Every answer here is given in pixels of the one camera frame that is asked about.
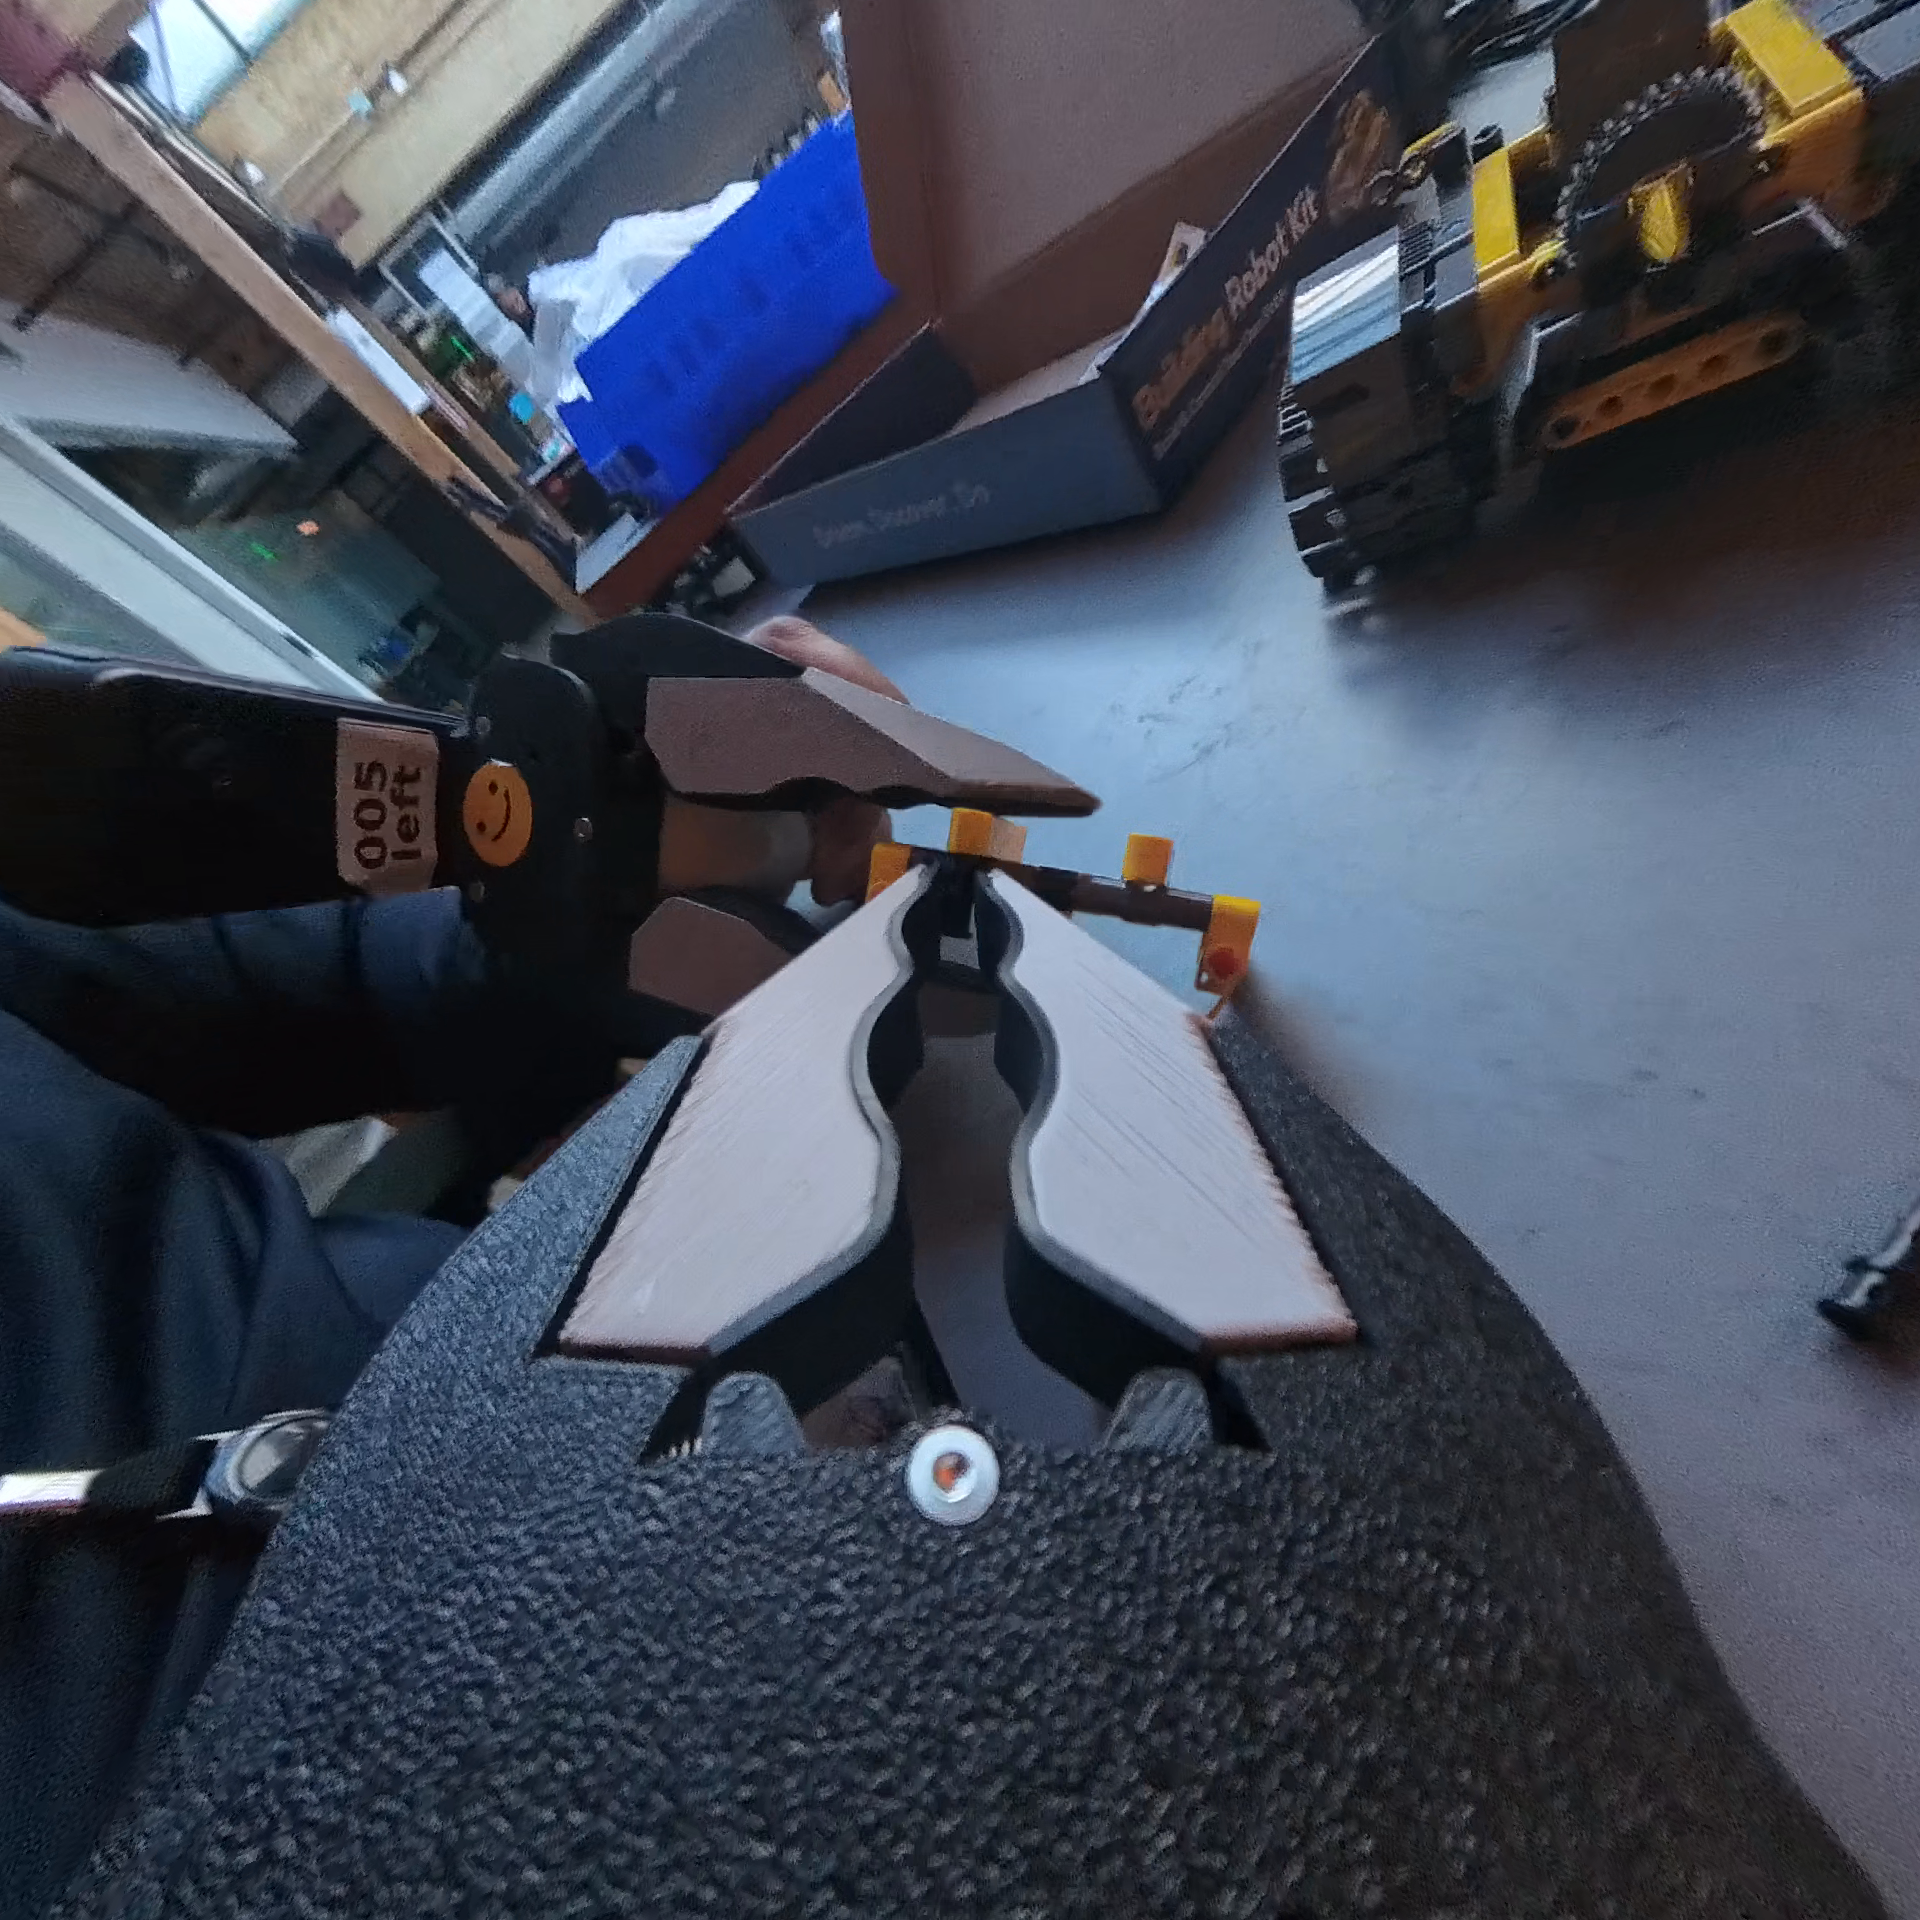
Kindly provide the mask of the black brick pin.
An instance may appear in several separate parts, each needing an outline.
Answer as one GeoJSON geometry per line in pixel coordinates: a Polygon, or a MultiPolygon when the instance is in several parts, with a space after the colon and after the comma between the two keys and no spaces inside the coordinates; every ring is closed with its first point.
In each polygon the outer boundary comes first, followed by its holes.
{"type": "Polygon", "coordinates": [[[1905,1208],[1874,1253],[1841,1266],[1836,1285],[1818,1299],[1815,1313],[1856,1344],[1880,1342],[1915,1325],[1918,1202],[1905,1208]]]}

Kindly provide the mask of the wooden shelf beam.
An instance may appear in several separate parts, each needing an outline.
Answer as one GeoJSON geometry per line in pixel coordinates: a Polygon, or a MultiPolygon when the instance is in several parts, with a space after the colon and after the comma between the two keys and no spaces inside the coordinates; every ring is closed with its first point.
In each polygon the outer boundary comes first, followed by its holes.
{"type": "Polygon", "coordinates": [[[414,412],[328,320],[328,304],[260,253],[177,169],[161,144],[95,77],[65,75],[44,96],[51,126],[198,260],[242,307],[307,365],[362,420],[455,509],[575,629],[591,617],[574,589],[575,563],[557,560],[564,527],[518,480],[507,452],[469,408],[351,301],[340,311],[425,397],[414,412]]]}

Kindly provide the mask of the person's left forearm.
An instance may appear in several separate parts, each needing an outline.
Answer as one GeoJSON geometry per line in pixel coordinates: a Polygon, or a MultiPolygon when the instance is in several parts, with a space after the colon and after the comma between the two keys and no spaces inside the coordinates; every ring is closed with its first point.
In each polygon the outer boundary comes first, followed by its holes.
{"type": "Polygon", "coordinates": [[[247,1140],[449,1112],[515,1161],[698,1021],[490,958],[449,890],[113,929],[2,909],[3,1149],[144,1103],[247,1140]]]}

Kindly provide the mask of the yellow toy brick assembly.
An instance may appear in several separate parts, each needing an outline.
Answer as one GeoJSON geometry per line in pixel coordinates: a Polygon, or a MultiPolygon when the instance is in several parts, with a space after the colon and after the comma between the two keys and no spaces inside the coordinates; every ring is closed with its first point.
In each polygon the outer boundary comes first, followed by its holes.
{"type": "Polygon", "coordinates": [[[882,841],[872,848],[863,901],[880,898],[907,873],[926,869],[924,898],[935,909],[938,927],[931,974],[962,993],[985,993],[994,980],[996,963],[984,957],[984,937],[978,933],[978,892],[992,874],[1020,885],[1068,921],[1101,919],[1192,935],[1194,993],[1225,1004],[1243,989],[1251,973],[1260,902],[1174,886],[1174,845],[1168,838],[1129,834],[1118,876],[1044,867],[1026,856],[1026,842],[1023,822],[982,809],[953,809],[943,848],[899,841],[882,841]]]}

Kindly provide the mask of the brown upright panel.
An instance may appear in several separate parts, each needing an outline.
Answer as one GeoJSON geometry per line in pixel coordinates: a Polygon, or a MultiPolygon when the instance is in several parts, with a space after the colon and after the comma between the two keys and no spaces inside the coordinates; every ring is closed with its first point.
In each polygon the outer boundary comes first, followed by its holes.
{"type": "Polygon", "coordinates": [[[1371,40],[1345,3],[837,15],[875,264],[982,391],[1127,324],[1371,40]]]}

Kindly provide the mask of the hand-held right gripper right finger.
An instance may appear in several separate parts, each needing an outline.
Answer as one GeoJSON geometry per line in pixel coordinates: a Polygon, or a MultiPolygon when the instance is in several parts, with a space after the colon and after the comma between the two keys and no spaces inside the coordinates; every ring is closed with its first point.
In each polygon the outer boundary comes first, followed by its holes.
{"type": "Polygon", "coordinates": [[[1198,1012],[1011,876],[976,886],[1020,1105],[1006,1299],[1037,1357],[1267,1357],[1358,1323],[1198,1012]]]}

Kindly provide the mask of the blue plastic crate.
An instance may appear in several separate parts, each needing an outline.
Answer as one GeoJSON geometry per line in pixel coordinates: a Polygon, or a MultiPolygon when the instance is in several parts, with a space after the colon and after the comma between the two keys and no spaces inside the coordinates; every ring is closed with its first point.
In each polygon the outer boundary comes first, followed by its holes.
{"type": "Polygon", "coordinates": [[[601,493],[663,517],[896,296],[841,113],[580,350],[560,417],[601,493]]]}

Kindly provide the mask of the white plastic bag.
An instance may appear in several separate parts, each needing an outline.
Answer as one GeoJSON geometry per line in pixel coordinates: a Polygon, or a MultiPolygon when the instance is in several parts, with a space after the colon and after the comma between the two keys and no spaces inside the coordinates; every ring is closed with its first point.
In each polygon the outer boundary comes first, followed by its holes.
{"type": "Polygon", "coordinates": [[[533,268],[525,282],[533,315],[528,386],[533,403],[552,410],[560,403],[585,398],[580,355],[749,204],[756,193],[756,180],[738,180],[699,204],[623,215],[583,256],[533,268]]]}

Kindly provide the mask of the grey desk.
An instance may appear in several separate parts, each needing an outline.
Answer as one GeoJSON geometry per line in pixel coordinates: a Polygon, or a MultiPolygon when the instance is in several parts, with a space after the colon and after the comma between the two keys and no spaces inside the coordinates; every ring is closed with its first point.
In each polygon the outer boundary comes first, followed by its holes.
{"type": "Polygon", "coordinates": [[[1915,1916],[1915,307],[1328,595],[1264,398],[1171,513],[763,593],[1260,901],[1235,998],[1548,1333],[1724,1669],[1915,1916]]]}

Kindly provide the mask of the person's left hand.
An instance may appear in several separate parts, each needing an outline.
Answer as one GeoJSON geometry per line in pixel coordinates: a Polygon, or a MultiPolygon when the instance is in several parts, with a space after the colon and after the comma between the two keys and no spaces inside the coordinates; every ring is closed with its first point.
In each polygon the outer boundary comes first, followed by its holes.
{"type": "MultiPolygon", "coordinates": [[[[859,651],[828,637],[795,614],[779,614],[747,629],[744,639],[761,652],[802,670],[819,670],[872,694],[904,705],[902,688],[859,651]]],[[[819,909],[866,901],[875,847],[893,838],[891,815],[870,800],[833,799],[809,817],[806,885],[819,909]]]]}

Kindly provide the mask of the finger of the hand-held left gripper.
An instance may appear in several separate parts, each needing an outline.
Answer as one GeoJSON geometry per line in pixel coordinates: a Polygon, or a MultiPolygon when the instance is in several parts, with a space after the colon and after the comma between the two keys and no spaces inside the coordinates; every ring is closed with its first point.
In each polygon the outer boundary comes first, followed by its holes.
{"type": "Polygon", "coordinates": [[[654,678],[642,736],[666,789],[698,805],[804,810],[853,799],[1016,818],[1087,818],[1099,807],[1014,746],[813,668],[654,678]]]}
{"type": "Polygon", "coordinates": [[[671,895],[631,935],[628,993],[710,1021],[819,937],[804,914],[758,895],[671,895]]]}

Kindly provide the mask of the person's dark clothed body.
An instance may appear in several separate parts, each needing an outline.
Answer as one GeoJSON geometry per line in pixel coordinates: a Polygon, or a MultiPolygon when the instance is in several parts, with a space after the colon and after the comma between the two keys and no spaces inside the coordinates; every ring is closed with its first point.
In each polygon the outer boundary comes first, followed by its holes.
{"type": "MultiPolygon", "coordinates": [[[[95,1067],[5,1015],[3,1470],[335,1408],[459,1237],[321,1228],[258,1140],[443,1103],[418,1080],[355,1023],[95,1067]]],[[[190,1520],[3,1527],[3,1916],[58,1900],[170,1745],[258,1552],[190,1520]]]]}

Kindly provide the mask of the grey yellow toy brick vehicle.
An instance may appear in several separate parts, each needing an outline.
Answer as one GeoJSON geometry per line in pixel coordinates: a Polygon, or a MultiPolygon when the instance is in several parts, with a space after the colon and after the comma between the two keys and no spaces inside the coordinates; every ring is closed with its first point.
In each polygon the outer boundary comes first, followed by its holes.
{"type": "Polygon", "coordinates": [[[1550,16],[1542,121],[1404,147],[1383,227],[1293,295],[1275,463],[1325,590],[1872,320],[1915,368],[1913,3],[1550,16]]]}

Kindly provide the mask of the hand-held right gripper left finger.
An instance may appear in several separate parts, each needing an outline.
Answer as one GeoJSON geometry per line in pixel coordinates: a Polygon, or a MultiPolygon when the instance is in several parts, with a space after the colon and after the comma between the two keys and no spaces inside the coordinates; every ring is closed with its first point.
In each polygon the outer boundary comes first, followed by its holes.
{"type": "Polygon", "coordinates": [[[557,1328],[567,1357],[730,1362],[885,1269],[918,1070],[926,870],[711,1021],[557,1328]]]}

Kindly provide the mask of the dark printed box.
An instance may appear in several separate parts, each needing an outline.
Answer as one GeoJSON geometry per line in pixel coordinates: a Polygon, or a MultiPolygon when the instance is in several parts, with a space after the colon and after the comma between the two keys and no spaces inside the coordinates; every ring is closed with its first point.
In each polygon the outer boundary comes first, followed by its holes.
{"type": "Polygon", "coordinates": [[[1444,77],[1441,5],[1354,5],[1366,48],[1213,229],[1178,222],[1129,322],[984,391],[896,292],[889,355],[730,529],[779,586],[823,586],[1153,517],[1283,359],[1293,287],[1376,227],[1367,180],[1444,77]]]}

